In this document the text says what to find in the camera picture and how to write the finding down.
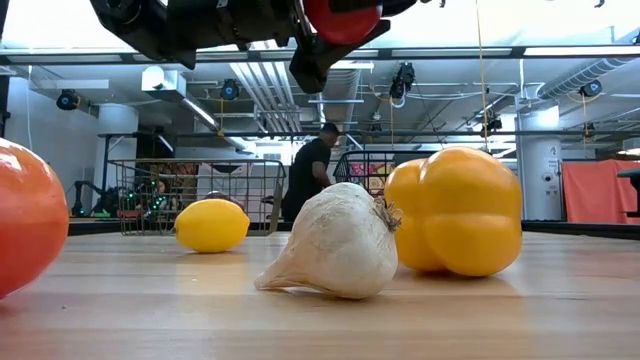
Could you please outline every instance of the wall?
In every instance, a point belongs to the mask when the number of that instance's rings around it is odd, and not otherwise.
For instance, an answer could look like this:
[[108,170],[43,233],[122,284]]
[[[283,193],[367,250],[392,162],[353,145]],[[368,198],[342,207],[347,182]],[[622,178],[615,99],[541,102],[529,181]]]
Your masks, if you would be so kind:
[[[78,110],[58,109],[54,100],[28,90],[27,80],[16,77],[9,83],[8,111],[11,118],[7,120],[6,138],[28,148],[30,119],[31,150],[51,165],[65,191],[76,180],[93,181],[97,144],[95,117]],[[83,204],[88,207],[91,198],[91,192],[85,190]],[[74,200],[72,189],[67,192],[69,208]]]

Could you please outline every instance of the man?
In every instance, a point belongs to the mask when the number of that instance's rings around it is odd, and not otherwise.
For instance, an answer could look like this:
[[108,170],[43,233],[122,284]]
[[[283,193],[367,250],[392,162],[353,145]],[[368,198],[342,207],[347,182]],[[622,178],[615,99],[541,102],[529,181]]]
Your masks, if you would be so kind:
[[340,132],[333,123],[326,123],[320,135],[300,148],[289,169],[289,189],[282,199],[282,216],[293,222],[302,205],[322,189],[331,185],[327,167],[331,158],[331,148],[338,140]]

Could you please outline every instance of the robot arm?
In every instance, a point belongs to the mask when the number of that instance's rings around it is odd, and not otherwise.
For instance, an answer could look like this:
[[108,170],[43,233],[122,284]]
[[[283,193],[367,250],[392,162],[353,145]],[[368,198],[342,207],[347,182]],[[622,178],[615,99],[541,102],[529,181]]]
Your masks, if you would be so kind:
[[[196,50],[274,39],[298,43],[290,71],[301,89],[321,92],[331,65],[390,29],[388,20],[353,44],[333,44],[313,34],[300,0],[90,0],[100,23],[145,56],[195,68]],[[331,13],[353,13],[382,4],[382,17],[397,15],[417,0],[319,1]]]

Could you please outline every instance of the white column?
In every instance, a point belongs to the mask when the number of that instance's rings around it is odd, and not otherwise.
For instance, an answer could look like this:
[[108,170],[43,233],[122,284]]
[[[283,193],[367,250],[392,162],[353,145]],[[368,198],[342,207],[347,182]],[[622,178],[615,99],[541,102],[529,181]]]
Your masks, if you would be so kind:
[[[558,130],[560,111],[547,107],[518,110],[520,131]],[[562,220],[562,146],[559,136],[518,136],[518,177],[523,189],[524,220]]]
[[[127,105],[120,104],[104,104],[100,105],[98,115],[98,134],[122,133],[131,134],[138,131],[138,110]],[[109,160],[125,160],[136,158],[136,147],[138,141],[135,138],[122,138],[118,136],[111,138],[109,143]],[[101,188],[103,179],[103,164],[105,152],[105,139],[98,139],[98,148],[96,149],[96,166],[94,184]],[[107,166],[106,188],[123,186],[126,184],[118,184],[116,179],[116,168],[114,165]]]

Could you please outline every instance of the lemon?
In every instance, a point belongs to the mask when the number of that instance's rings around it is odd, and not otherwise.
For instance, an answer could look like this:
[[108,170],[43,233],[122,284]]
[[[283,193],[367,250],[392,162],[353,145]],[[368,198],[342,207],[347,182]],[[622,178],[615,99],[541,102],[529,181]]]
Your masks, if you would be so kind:
[[200,253],[218,253],[239,245],[247,236],[249,217],[227,200],[202,200],[176,218],[176,240]]

